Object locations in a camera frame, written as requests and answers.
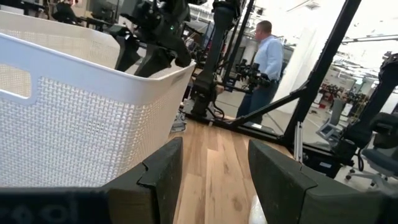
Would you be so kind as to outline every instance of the man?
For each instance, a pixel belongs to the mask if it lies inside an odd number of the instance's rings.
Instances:
[[[271,80],[269,87],[258,86],[252,94],[246,94],[238,108],[236,117],[248,115],[263,106],[268,105],[274,98],[279,85],[280,71],[284,59],[283,45],[280,40],[272,34],[272,24],[262,21],[257,24],[255,37],[260,42],[259,50],[254,57],[254,63],[259,64],[261,73],[265,73]],[[252,120],[253,123],[261,124],[262,116]]]

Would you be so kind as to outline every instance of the camera rig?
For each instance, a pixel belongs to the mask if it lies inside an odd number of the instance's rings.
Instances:
[[[259,71],[259,64],[246,65],[247,60],[243,59],[240,64],[235,65],[236,72],[238,73],[237,80],[246,81],[249,92],[253,92],[255,87],[269,87],[271,81],[268,75]]]
[[[134,24],[133,30],[113,25],[108,32],[120,45],[116,70],[125,72],[141,57],[137,51],[146,45],[146,56],[135,75],[150,77],[175,64],[187,67],[191,63],[190,52],[181,38],[183,21],[190,21],[188,3],[203,4],[204,0],[136,0],[124,1],[120,15]]]
[[[193,83],[191,99],[194,103],[187,103],[185,106],[192,106],[190,112],[198,116],[207,116],[209,105],[211,102],[215,102],[216,85],[217,81],[215,78],[215,70],[218,66],[220,59],[220,51],[223,47],[224,36],[227,31],[231,30],[232,27],[236,26],[241,18],[243,8],[246,5],[246,0],[226,0],[226,1],[215,1],[213,3],[214,12],[214,33],[211,41],[211,47],[208,52],[205,66],[203,71],[200,72]],[[249,2],[248,8],[251,8],[253,1]],[[249,19],[249,14],[246,13],[243,24]]]

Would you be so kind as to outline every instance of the gray office chair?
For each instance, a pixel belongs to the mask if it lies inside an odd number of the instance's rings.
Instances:
[[[338,127],[338,123],[340,121],[344,105],[345,102],[343,100],[335,98],[330,118],[328,118],[326,123],[317,131],[317,135],[327,141],[331,146],[338,141],[338,135],[341,131],[341,128]]]
[[[397,188],[393,187],[387,180],[389,177],[398,177],[398,116],[379,113],[371,121],[371,128],[377,132],[373,141],[373,148],[363,149],[361,157],[367,160],[368,164],[377,174],[367,172],[355,173],[355,169],[351,169],[346,176],[346,180],[352,177],[362,177],[371,179],[371,186],[376,186],[383,192],[396,192]],[[388,156],[384,151],[393,151]]]

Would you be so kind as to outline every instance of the white laundry basket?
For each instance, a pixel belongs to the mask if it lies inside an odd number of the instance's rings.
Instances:
[[[167,141],[193,65],[140,78],[112,69],[118,53],[95,30],[0,11],[0,187],[100,186]]]

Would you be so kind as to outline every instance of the black metal frame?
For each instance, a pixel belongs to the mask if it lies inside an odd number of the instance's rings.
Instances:
[[[232,50],[231,55],[229,56],[229,60],[228,60],[229,64],[226,67],[225,74],[224,74],[224,77],[223,77],[223,84],[224,85],[226,85],[226,82],[228,80],[229,74],[231,73],[231,70],[232,70],[232,66],[234,66],[233,62],[235,61],[235,57],[236,57],[236,54],[238,53],[238,49],[239,49],[240,43],[242,42],[243,34],[244,34],[245,29],[246,29],[246,24],[248,23],[248,20],[249,20],[249,17],[250,17],[251,9],[253,8],[254,1],[255,0],[250,0],[249,1],[248,8],[246,9],[246,13],[245,13],[245,15],[243,17],[241,28],[240,28],[238,36],[236,38],[234,49]],[[236,23],[236,26],[234,28],[234,32],[236,32],[236,29],[238,29],[238,26],[239,26],[239,22]],[[230,44],[232,44],[233,39],[234,39],[234,36],[231,37]]]
[[[285,146],[291,153],[293,153],[294,148],[294,133],[295,133],[295,126],[297,122],[303,122],[314,99],[316,98],[319,86],[322,84],[322,81],[329,69],[333,57],[337,53],[337,50],[346,34],[346,31],[353,20],[354,15],[361,3],[361,0],[346,0],[340,15],[338,16],[336,23],[332,29],[332,32],[325,44],[325,47],[320,54],[318,62],[314,66],[308,80],[298,89],[290,93],[290,95],[277,100],[247,116],[240,117],[233,121],[223,121],[218,118],[208,119],[204,117],[199,117],[190,114],[189,111],[187,112],[187,117],[190,119],[194,119],[197,121],[201,121],[204,123],[212,123],[212,125],[219,126],[221,128],[225,128],[237,133],[245,134],[248,136],[252,136],[254,138],[262,139],[265,141],[273,142],[276,144],[280,144]],[[241,27],[245,27],[247,23],[246,15]],[[234,59],[234,56],[237,52],[238,46],[242,39],[243,32],[239,32],[237,41],[235,43],[235,48],[229,58]],[[229,65],[227,71],[224,75],[224,80],[229,77],[230,69],[232,65]],[[261,116],[265,113],[268,113],[284,104],[287,104],[293,100],[298,100],[297,106],[295,111],[290,119],[289,125],[285,130],[285,133],[281,136],[270,133],[263,129],[254,128],[251,125],[248,125],[247,122],[256,116]],[[337,174],[338,170],[341,167],[341,164],[353,165],[353,161],[347,161],[344,158],[340,158],[334,155],[333,152],[313,146],[311,144],[303,144],[303,151],[308,156],[311,157],[309,160],[309,164],[307,166],[323,172],[327,174],[327,176],[334,178]],[[331,167],[323,166],[325,161],[328,161],[330,164],[333,164]]]

